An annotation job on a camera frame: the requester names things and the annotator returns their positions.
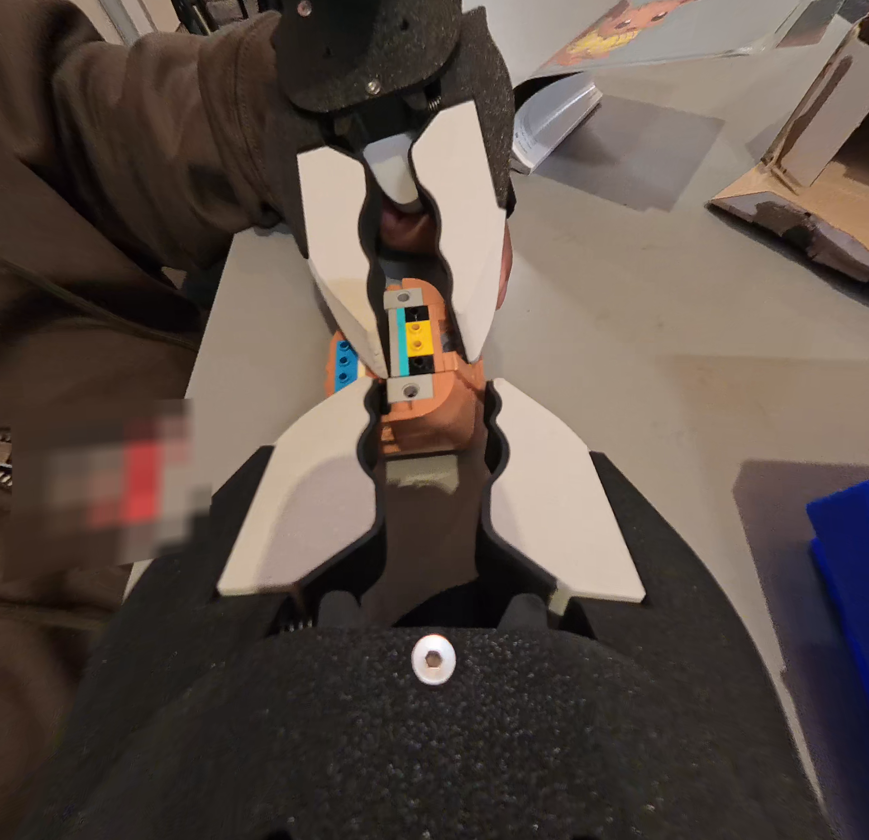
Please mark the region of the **instruction booklet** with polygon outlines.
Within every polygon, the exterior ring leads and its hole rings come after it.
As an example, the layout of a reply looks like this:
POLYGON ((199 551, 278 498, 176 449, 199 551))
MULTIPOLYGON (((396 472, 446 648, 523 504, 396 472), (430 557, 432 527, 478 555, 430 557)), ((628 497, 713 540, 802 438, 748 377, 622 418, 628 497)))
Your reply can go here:
POLYGON ((820 41, 845 0, 620 0, 520 85, 512 167, 534 173, 597 109, 603 71, 820 41))

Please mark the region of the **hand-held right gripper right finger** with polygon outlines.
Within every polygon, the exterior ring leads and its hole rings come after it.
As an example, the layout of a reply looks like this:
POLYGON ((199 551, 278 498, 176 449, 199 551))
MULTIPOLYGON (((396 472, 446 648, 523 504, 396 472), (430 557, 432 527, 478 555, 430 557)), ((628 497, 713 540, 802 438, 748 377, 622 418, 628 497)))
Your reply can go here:
POLYGON ((536 565, 543 596, 640 604, 646 597, 588 446, 559 417, 503 378, 492 380, 488 524, 536 565))

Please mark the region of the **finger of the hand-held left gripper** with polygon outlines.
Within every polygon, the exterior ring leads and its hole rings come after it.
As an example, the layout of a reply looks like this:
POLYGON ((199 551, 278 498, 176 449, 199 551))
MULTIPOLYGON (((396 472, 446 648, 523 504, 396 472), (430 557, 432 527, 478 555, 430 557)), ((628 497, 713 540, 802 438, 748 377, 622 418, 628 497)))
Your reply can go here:
POLYGON ((297 163, 310 271, 356 354, 368 368, 386 368, 368 296, 371 259, 360 236, 368 199, 365 167, 332 147, 300 153, 297 163))
POLYGON ((462 350, 466 359, 479 359, 501 291, 506 210, 496 199, 475 103, 433 116, 411 145, 409 162, 434 208, 462 350))

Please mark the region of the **person's left hand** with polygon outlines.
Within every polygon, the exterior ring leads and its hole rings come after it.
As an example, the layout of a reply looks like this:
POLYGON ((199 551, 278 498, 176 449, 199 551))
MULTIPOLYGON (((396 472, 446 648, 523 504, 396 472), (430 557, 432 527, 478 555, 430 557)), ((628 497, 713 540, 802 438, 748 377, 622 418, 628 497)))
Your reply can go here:
POLYGON ((396 252, 434 256, 438 226, 426 212, 408 213, 388 200, 382 205, 379 235, 382 246, 396 252))

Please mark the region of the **blue plastic bin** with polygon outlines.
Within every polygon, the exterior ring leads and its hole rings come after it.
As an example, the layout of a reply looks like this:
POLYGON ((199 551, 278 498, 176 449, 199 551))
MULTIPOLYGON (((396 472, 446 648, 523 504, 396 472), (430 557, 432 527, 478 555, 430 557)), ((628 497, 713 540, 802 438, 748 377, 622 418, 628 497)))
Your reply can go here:
POLYGON ((807 504, 812 558, 868 692, 868 481, 807 504))

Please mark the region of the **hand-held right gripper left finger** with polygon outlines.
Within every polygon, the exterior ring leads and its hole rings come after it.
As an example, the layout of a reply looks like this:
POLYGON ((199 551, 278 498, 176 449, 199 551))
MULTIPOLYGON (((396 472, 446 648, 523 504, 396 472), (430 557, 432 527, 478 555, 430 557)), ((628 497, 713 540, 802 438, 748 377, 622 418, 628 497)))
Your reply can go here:
POLYGON ((382 384, 358 379, 277 440, 223 573, 221 596, 294 592, 355 599, 384 570, 384 512, 375 480, 382 384))

